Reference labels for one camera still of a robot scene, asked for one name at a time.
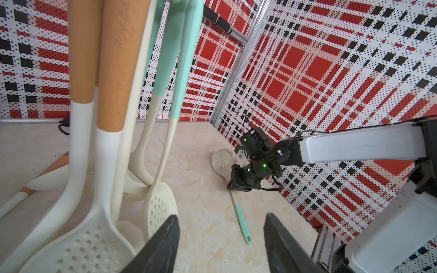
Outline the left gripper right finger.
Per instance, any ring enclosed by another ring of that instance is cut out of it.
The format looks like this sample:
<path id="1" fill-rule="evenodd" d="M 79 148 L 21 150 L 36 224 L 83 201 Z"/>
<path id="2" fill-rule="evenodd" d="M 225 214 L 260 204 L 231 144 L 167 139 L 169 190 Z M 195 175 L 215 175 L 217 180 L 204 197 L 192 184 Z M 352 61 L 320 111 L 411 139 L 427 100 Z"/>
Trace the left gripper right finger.
<path id="1" fill-rule="evenodd" d="M 266 215 L 264 239 L 271 273 L 321 273 L 323 271 L 273 213 Z"/>

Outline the slotted spoon wooden handle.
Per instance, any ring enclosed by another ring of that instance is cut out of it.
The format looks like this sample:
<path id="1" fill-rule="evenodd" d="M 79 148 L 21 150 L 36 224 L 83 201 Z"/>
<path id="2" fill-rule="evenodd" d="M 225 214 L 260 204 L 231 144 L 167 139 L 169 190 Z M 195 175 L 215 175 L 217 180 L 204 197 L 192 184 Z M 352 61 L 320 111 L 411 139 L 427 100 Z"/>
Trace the slotted spoon wooden handle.
<path id="1" fill-rule="evenodd" d="M 1 205 L 1 219 L 35 192 L 53 191 L 67 185 L 69 152 L 60 157 L 38 177 L 27 183 L 11 199 Z"/>

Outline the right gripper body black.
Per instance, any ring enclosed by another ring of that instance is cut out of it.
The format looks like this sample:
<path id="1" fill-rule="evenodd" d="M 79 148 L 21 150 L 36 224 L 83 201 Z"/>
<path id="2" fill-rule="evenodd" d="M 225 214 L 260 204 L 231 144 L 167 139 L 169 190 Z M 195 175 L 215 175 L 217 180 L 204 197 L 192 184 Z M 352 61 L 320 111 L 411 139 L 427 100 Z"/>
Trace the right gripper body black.
<path id="1" fill-rule="evenodd" d="M 229 191 L 250 192 L 261 190 L 261 179 L 254 175 L 251 168 L 242 168 L 237 164 L 231 167 L 231 178 L 227 185 Z"/>

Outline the cream utensil rack stand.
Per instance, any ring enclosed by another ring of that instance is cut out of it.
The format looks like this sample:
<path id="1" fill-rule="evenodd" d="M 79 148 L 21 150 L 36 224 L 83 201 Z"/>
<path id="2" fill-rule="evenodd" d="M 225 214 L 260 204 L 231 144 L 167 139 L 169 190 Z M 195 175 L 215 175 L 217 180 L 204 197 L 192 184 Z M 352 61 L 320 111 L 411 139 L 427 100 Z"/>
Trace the cream utensil rack stand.
<path id="1" fill-rule="evenodd" d="M 140 252 L 141 249 L 145 246 L 143 233 L 141 229 L 133 223 L 125 220 L 120 220 L 119 213 L 123 200 L 144 200 L 149 190 L 148 186 L 130 178 L 130 176 L 128 175 L 128 164 L 135 131 L 135 124 L 137 120 L 138 103 L 141 96 L 143 81 L 145 79 L 145 72 L 147 71 L 147 61 L 150 59 L 148 57 L 148 52 L 156 6 L 157 1 L 150 2 L 139 56 L 135 68 L 130 99 L 127 107 L 125 124 L 122 130 L 121 144 L 118 150 L 117 166 L 110 206 L 113 223 L 116 225 L 116 228 L 122 234 L 122 236 L 133 247 L 135 254 Z"/>

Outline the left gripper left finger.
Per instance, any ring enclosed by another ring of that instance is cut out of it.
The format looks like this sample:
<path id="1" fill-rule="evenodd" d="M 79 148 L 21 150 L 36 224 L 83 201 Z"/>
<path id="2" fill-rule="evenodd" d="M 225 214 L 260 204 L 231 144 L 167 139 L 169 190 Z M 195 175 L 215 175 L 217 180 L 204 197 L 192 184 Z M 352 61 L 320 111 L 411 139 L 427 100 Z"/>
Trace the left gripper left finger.
<path id="1" fill-rule="evenodd" d="M 171 215 L 122 273 L 172 273 L 180 240 L 179 219 Z"/>

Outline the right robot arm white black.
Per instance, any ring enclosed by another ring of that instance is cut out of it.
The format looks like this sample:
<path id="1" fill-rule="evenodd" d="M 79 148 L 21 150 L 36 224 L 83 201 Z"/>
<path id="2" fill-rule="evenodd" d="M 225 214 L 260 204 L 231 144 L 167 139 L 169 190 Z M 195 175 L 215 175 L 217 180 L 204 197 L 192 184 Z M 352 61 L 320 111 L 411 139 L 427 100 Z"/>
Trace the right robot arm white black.
<path id="1" fill-rule="evenodd" d="M 250 163 L 231 165 L 227 189 L 260 190 L 282 166 L 350 160 L 412 160 L 408 182 L 390 204 L 351 242 L 335 253 L 334 272 L 389 273 L 437 234 L 437 121 L 424 117 L 325 133 L 304 131 L 272 143 L 253 128 L 240 139 Z"/>

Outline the cream skimmer green handle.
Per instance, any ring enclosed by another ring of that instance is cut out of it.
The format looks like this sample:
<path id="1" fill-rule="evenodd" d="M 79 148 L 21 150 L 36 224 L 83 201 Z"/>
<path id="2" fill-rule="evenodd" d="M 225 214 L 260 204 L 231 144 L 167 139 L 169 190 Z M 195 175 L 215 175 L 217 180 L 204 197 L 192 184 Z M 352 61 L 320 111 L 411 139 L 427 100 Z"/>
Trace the cream skimmer green handle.
<path id="1" fill-rule="evenodd" d="M 232 166 L 234 165 L 234 159 L 232 156 L 232 151 L 228 149 L 221 149 L 216 151 L 212 156 L 212 168 L 213 170 L 221 175 L 227 183 L 231 181 L 231 172 L 232 172 Z M 241 205 L 237 199 L 236 194 L 234 191 L 230 191 L 234 209 L 236 211 L 237 219 L 239 221 L 240 229 L 242 232 L 242 235 L 244 237 L 244 240 L 247 245 L 251 245 L 253 240 L 250 233 L 249 226 L 247 224 L 247 221 L 245 219 L 243 210 L 241 208 Z"/>
<path id="2" fill-rule="evenodd" d="M 146 123 L 140 141 L 136 149 L 131 153 L 129 160 L 128 169 L 143 184 L 148 186 L 152 185 L 154 177 L 150 175 L 145 167 L 144 154 L 180 49 L 187 7 L 188 1 L 170 2 L 165 28 L 163 30 L 157 73 L 151 95 L 151 104 L 147 112 Z"/>
<path id="3" fill-rule="evenodd" d="M 168 156 L 174 140 L 176 127 L 179 121 L 192 60 L 198 44 L 200 27 L 203 20 L 203 1 L 188 1 L 182 40 L 177 54 L 173 71 L 176 72 L 175 86 L 172 97 L 166 140 L 163 147 L 157 174 L 146 195 L 142 212 L 143 238 L 148 242 L 163 223 L 171 216 L 178 215 L 175 196 L 170 186 L 161 181 Z"/>

